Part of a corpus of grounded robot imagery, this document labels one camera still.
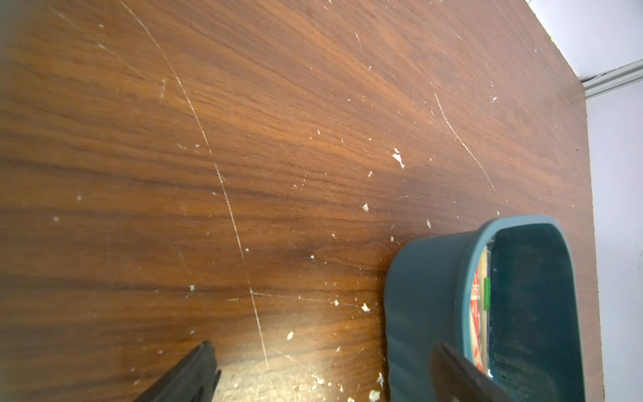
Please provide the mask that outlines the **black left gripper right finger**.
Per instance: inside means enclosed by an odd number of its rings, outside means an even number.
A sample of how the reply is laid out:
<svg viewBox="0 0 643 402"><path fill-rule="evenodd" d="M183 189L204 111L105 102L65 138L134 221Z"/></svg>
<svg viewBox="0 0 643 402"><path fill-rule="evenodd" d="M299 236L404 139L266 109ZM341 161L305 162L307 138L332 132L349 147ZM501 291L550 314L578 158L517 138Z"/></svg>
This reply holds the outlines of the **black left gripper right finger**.
<svg viewBox="0 0 643 402"><path fill-rule="evenodd" d="M512 398L447 343L434 346L431 378L436 401L512 402Z"/></svg>

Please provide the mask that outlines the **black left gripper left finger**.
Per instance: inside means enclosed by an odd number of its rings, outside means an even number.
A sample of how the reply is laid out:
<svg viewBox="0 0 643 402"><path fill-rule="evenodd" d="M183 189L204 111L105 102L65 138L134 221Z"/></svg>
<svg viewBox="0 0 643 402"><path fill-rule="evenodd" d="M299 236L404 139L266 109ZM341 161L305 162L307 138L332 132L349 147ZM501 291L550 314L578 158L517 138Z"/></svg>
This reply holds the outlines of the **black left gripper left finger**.
<svg viewBox="0 0 643 402"><path fill-rule="evenodd" d="M211 402L220 377L214 346L203 341L135 402Z"/></svg>

